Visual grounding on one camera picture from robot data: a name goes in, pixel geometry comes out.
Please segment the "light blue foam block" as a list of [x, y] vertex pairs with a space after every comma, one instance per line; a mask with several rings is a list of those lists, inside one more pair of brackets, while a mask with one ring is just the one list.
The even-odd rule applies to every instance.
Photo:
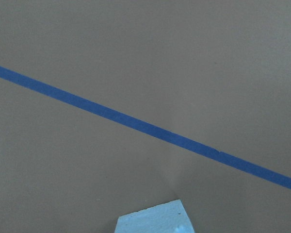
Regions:
[[181, 200], [120, 216], [115, 233], [194, 233]]

